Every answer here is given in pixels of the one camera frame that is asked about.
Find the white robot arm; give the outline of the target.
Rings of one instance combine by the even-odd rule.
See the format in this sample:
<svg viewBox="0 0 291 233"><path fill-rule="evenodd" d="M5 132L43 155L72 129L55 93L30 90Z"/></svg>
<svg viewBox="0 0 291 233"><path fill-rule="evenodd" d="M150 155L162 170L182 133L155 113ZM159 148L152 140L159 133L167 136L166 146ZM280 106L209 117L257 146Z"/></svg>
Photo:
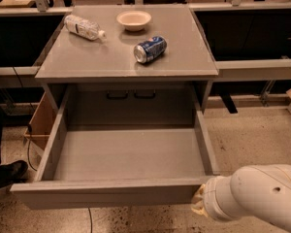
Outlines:
<svg viewBox="0 0 291 233"><path fill-rule="evenodd" d="M218 221L255 216L291 233L291 165L251 165L202 184L192 211Z"/></svg>

